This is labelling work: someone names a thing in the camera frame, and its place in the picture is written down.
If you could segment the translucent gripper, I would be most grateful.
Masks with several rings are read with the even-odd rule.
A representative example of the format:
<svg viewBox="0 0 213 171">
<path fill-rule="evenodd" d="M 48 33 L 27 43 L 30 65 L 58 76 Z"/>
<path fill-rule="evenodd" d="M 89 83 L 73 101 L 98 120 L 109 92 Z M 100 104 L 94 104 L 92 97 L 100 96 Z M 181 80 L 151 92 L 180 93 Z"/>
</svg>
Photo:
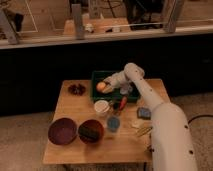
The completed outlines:
<svg viewBox="0 0 213 171">
<path fill-rule="evenodd" d="M 117 74 L 108 76 L 107 78 L 104 79 L 104 82 L 106 83 L 106 87 L 102 90 L 102 93 L 104 94 L 111 93 L 114 91 L 115 88 L 120 87 Z"/>
</svg>

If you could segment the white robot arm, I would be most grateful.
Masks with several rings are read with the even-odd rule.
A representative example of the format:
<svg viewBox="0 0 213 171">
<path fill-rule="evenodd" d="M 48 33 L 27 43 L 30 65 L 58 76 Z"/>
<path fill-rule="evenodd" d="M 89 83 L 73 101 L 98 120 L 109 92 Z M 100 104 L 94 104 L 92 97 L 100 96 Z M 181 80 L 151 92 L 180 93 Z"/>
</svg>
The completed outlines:
<svg viewBox="0 0 213 171">
<path fill-rule="evenodd" d="M 144 79 L 145 72 L 135 63 L 104 79 L 104 93 L 132 82 L 151 111 L 153 171 L 198 171 L 192 136 L 184 111 L 166 102 Z"/>
</svg>

